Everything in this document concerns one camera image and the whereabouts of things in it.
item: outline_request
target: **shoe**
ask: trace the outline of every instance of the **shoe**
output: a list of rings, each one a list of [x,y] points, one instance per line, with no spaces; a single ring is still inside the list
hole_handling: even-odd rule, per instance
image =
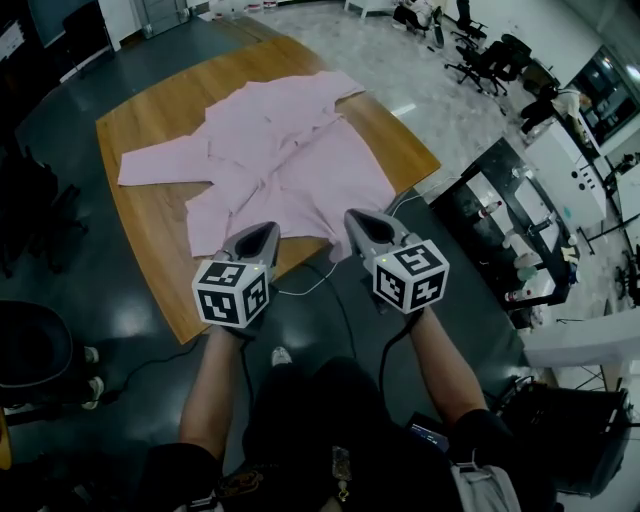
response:
[[[84,347],[84,361],[87,364],[96,364],[100,361],[100,354],[95,347]]]
[[[90,402],[85,402],[82,404],[82,408],[86,411],[92,411],[98,404],[100,403],[100,397],[102,393],[104,393],[104,381],[100,377],[94,377],[93,379],[88,381],[89,386],[91,386],[91,390],[93,391],[93,396],[91,397]]]
[[[291,364],[293,359],[284,347],[276,347],[271,352],[271,366],[278,366],[279,364]]]

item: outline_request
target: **dark floor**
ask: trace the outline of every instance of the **dark floor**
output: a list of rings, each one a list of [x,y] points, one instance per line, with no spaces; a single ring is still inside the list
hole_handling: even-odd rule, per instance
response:
[[[204,59],[231,51],[240,43],[214,24],[200,20],[177,27],[100,63],[84,79],[74,77],[53,91],[20,126],[21,144],[49,163],[61,185],[82,189],[80,216],[90,226],[84,239],[65,244],[61,275],[48,272],[44,261],[23,258],[15,275],[0,282],[0,297],[38,302],[56,310],[74,338],[99,348],[99,373],[108,389],[117,389],[127,373],[148,359],[185,351],[169,330],[140,273],[111,199],[98,149],[94,122],[136,92]],[[431,238],[451,264],[446,297],[434,308],[451,338],[477,372],[483,388],[499,393],[518,365],[521,343],[493,295],[459,246],[421,200],[398,214],[407,226]],[[311,260],[322,270],[330,264],[326,251]],[[379,316],[360,284],[365,271],[359,261],[341,263],[332,276],[353,328],[358,360],[377,376],[384,343],[402,326],[395,313]],[[276,285],[304,291],[317,281],[305,268],[292,271]],[[304,297],[280,295],[268,312],[260,338],[247,350],[254,387],[269,368],[269,353],[286,346],[311,372],[334,355],[349,355],[344,319],[327,286]],[[71,408],[62,419],[36,422],[11,430],[16,462],[40,453],[57,459],[103,453],[104,473],[126,500],[135,488],[149,446],[175,441],[182,405],[195,376],[204,343],[189,356],[139,373],[122,398],[97,410]],[[247,393],[238,373],[236,416],[225,466],[242,459],[240,436],[246,424]],[[392,350],[386,371],[386,397],[393,418],[406,423],[414,411],[434,414],[408,343]],[[336,397],[336,409],[348,407]]]

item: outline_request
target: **person's arm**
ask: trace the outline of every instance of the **person's arm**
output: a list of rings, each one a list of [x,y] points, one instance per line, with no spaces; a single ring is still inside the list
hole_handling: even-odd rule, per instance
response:
[[[425,386],[448,426],[470,411],[487,409],[478,379],[431,308],[425,308],[411,339]]]
[[[180,442],[201,446],[222,461],[233,413],[235,359],[240,342],[214,327],[182,412]]]

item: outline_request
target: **power cord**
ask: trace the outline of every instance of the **power cord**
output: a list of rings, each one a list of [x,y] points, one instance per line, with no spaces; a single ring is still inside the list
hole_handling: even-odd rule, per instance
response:
[[[393,209],[393,213],[391,214],[391,216],[395,217],[396,213],[398,212],[398,208],[400,208],[404,203],[408,203],[409,201],[413,201],[414,199],[418,199],[419,197],[424,197],[426,194],[428,194],[432,190],[435,190],[436,188],[444,185],[447,181],[449,181],[449,180],[458,180],[458,179],[460,179],[460,177],[461,176],[448,176],[447,178],[445,178],[442,181],[436,183],[433,187],[428,188],[427,190],[425,190],[421,194],[418,194],[417,196],[413,196],[413,197],[410,197],[409,199],[404,199],[403,201],[400,201],[396,205],[396,207]]]
[[[251,340],[245,340],[240,347],[240,361],[242,361],[242,371],[244,372],[244,379],[247,382],[247,390],[249,392],[249,416],[251,416],[253,412],[253,404],[255,402],[253,384],[251,384],[251,375],[249,375],[249,366],[247,365],[247,355],[245,354],[247,345],[249,345],[250,342]]]
[[[307,266],[310,267],[310,265],[307,265],[306,263],[303,263],[302,266]],[[283,295],[292,295],[294,297],[302,297],[304,295],[307,295],[309,293],[311,293],[313,290],[315,290],[318,286],[320,286],[322,284],[323,281],[327,280],[329,278],[329,276],[331,274],[333,274],[333,271],[336,269],[336,267],[338,266],[337,263],[334,263],[333,267],[331,267],[331,270],[329,270],[329,272],[327,273],[327,275],[322,275],[322,273],[318,272],[320,274],[320,281],[318,281],[316,284],[314,284],[311,288],[309,288],[306,292],[301,292],[301,293],[295,293],[295,292],[286,292],[284,290],[280,290],[278,289],[278,293],[281,293]]]
[[[347,327],[347,331],[349,332],[349,346],[351,347],[351,354],[352,354],[354,359],[357,359],[357,356],[356,356],[356,344],[355,344],[355,340],[353,338],[353,329],[351,328],[351,323],[349,322],[349,317],[347,316],[347,310],[345,309],[344,304],[343,304],[342,300],[340,299],[340,295],[338,294],[338,290],[336,290],[336,287],[331,282],[331,280],[328,279],[329,275],[331,274],[331,272],[333,272],[333,270],[336,268],[336,266],[334,265],[334,267],[331,270],[331,272],[329,274],[327,274],[325,277],[322,276],[322,272],[320,272],[316,267],[314,267],[313,265],[311,265],[309,263],[302,263],[301,266],[302,267],[306,267],[309,270],[311,270],[312,272],[315,272],[317,275],[319,275],[322,278],[320,280],[320,283],[323,282],[323,281],[327,283],[327,286],[329,287],[329,289],[333,293],[333,296],[336,298],[336,302],[338,303],[338,306],[340,306],[340,311],[342,311],[342,317],[344,318],[344,323],[345,323],[345,325]]]
[[[165,359],[151,359],[149,361],[145,361],[139,366],[136,366],[133,370],[129,372],[129,374],[127,375],[127,378],[124,380],[124,384],[120,389],[114,389],[112,391],[107,391],[106,393],[103,393],[103,395],[98,399],[98,401],[105,405],[112,404],[113,402],[118,400],[120,398],[120,395],[122,395],[122,393],[124,393],[129,388],[129,382],[131,382],[131,379],[133,378],[133,376],[136,373],[138,373],[140,370],[152,364],[168,363],[180,357],[188,356],[189,354],[191,354],[191,352],[193,352],[196,349],[201,339],[202,339],[202,336],[200,336],[196,341],[194,341],[193,345],[191,345],[191,348],[186,352],[181,352],[180,354],[174,354],[171,357],[167,357]]]
[[[382,357],[380,358],[380,370],[378,373],[378,389],[380,390],[380,394],[382,395],[382,403],[384,404],[385,408],[387,407],[387,402],[384,397],[384,367],[387,364],[387,356],[389,355],[389,350],[391,349],[391,347],[393,347],[396,343],[398,343],[402,338],[404,338],[407,334],[411,332],[411,329],[413,329],[413,326],[416,325],[416,322],[420,318],[421,314],[422,314],[421,309],[419,309],[418,311],[415,311],[411,315],[411,318],[409,318],[409,321],[406,323],[406,325],[400,330],[400,332],[396,334],[393,338],[391,338],[389,341],[387,341],[387,344],[384,346],[384,349],[382,349]]]

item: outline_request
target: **person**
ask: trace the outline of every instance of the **person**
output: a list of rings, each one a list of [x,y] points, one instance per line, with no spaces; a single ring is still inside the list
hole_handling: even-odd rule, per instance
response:
[[[403,0],[393,12],[394,28],[426,30],[431,22],[433,7],[427,0]]]
[[[458,21],[456,25],[459,29],[465,30],[471,25],[471,8],[469,7],[469,0],[457,0],[458,6]]]
[[[538,100],[522,110],[520,115],[526,119],[521,128],[523,138],[527,139],[534,126],[546,121],[557,112],[561,117],[571,119],[576,134],[584,143],[587,143],[589,139],[580,124],[579,114],[581,105],[591,106],[591,99],[575,89],[560,89],[557,93],[555,90],[547,91],[551,89],[543,89]]]
[[[553,510],[556,492],[538,458],[487,410],[473,371],[430,308],[418,317],[411,340],[448,429],[447,453],[392,422],[355,360],[332,359],[305,378],[278,348],[244,432],[246,460],[222,476],[240,342],[214,327],[184,406],[180,441],[149,451],[134,509]],[[482,472],[478,485],[487,483],[494,499],[518,501],[519,508],[470,509],[470,496],[482,492],[465,493],[463,505],[464,470],[452,460],[473,462]],[[490,474],[502,474],[502,483],[493,485]]]

